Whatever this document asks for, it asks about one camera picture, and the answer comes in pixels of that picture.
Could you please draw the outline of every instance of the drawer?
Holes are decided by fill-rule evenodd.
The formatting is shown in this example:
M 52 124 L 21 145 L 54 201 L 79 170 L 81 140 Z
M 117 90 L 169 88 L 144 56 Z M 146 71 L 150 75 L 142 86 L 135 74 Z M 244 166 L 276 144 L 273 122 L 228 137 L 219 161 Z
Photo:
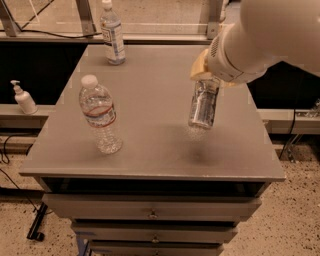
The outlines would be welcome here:
M 107 196 L 45 194 L 59 217 L 123 220 L 247 220 L 261 205 L 258 198 Z
M 222 245 L 199 244 L 91 242 L 89 246 L 95 253 L 108 256 L 218 256 L 223 251 Z
M 72 229 L 81 239 L 109 241 L 141 241 L 149 243 L 227 243 L 237 228 L 217 226 L 210 222 L 73 223 Z

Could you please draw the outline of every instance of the gray table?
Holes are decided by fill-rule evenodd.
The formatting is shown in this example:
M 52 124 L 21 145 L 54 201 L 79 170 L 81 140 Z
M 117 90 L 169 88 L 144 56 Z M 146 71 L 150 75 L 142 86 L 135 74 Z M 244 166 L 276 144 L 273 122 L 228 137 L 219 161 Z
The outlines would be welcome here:
M 205 47 L 127 45 L 126 62 L 110 66 L 102 45 L 88 46 L 22 166 L 20 174 L 39 181 L 43 200 L 72 219 L 96 251 L 218 255 L 233 237 L 219 239 L 222 234 L 235 232 L 267 186 L 285 179 L 246 85 L 220 90 L 212 130 L 200 136 L 188 127 L 190 67 Z M 124 142 L 116 154 L 96 149 L 80 111 L 86 74 L 114 97 Z M 145 237 L 121 236 L 128 228 Z M 193 235 L 181 241 L 168 230 Z M 216 235 L 209 241 L 205 232 Z

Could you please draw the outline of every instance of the water bottle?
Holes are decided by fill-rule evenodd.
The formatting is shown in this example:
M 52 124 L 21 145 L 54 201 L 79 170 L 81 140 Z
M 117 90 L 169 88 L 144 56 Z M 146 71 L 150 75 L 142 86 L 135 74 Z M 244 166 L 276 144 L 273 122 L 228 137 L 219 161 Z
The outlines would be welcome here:
M 122 146 L 122 140 L 116 136 L 117 116 L 109 91 L 98 83 L 94 75 L 84 76 L 81 83 L 80 107 L 95 137 L 98 149 L 105 154 L 117 152 Z
M 211 129 L 219 88 L 220 80 L 217 78 L 196 82 L 189 115 L 189 126 Z
M 102 0 L 103 12 L 100 27 L 106 48 L 108 61 L 112 65 L 120 65 L 126 60 L 122 39 L 121 21 L 112 10 L 111 0 Z

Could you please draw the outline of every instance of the bottle cap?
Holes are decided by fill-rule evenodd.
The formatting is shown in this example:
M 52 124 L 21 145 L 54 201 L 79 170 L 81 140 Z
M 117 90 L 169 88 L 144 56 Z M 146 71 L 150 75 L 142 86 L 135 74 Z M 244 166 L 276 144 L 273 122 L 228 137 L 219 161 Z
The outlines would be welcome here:
M 98 79 L 94 75 L 86 75 L 82 77 L 81 84 L 86 89 L 93 89 L 98 85 Z
M 22 93 L 23 90 L 21 89 L 21 87 L 19 85 L 15 85 L 13 87 L 13 90 L 15 91 L 16 94 Z
M 104 9 L 111 9 L 112 8 L 112 1 L 111 0 L 102 0 L 102 7 Z

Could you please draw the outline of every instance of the soap dispenser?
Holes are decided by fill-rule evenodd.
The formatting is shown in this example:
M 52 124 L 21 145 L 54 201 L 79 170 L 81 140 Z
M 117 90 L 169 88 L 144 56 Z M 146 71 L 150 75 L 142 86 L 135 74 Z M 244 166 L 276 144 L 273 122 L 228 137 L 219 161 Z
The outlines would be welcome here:
M 36 106 L 36 103 L 28 92 L 21 89 L 20 81 L 12 80 L 11 84 L 13 85 L 13 89 L 16 93 L 14 98 L 19 104 L 22 111 L 27 115 L 31 115 L 37 112 L 38 108 Z

